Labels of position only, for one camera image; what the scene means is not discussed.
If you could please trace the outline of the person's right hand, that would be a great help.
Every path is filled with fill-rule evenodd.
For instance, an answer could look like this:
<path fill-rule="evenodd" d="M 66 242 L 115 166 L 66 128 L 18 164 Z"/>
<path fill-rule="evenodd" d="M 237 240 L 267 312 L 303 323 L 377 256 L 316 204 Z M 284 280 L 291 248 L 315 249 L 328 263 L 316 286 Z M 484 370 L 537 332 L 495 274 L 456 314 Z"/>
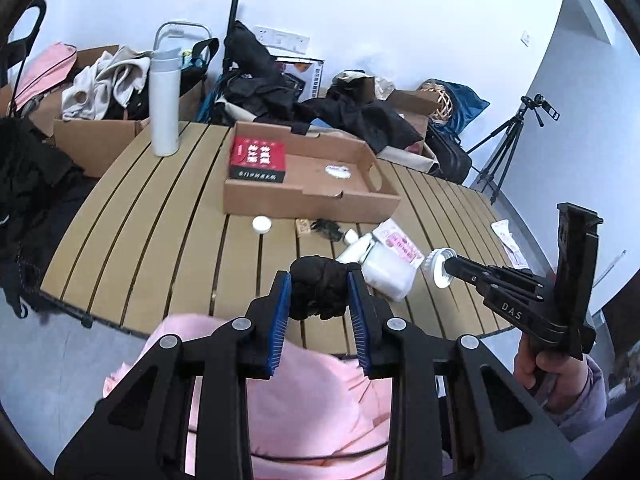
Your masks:
<path fill-rule="evenodd" d="M 578 360 L 551 351 L 535 354 L 529 336 L 523 334 L 514 358 L 513 375 L 525 389 L 531 389 L 536 384 L 537 368 L 555 376 L 546 404 L 554 414 L 562 414 L 571 408 L 588 384 L 589 367 L 585 358 Z"/>

